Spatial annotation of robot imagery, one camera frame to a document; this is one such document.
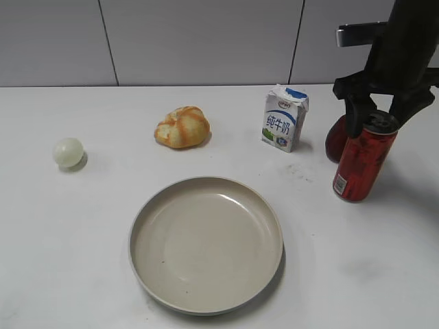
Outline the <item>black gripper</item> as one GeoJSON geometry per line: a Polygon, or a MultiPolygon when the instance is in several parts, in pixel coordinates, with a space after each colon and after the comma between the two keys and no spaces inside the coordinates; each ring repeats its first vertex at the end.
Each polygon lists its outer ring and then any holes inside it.
{"type": "Polygon", "coordinates": [[[345,130],[357,138],[377,109],[372,93],[392,95],[389,114],[396,130],[431,105],[438,70],[429,67],[438,45],[438,2],[395,1],[383,33],[370,45],[363,70],[337,78],[333,91],[346,108],[345,130]]]}

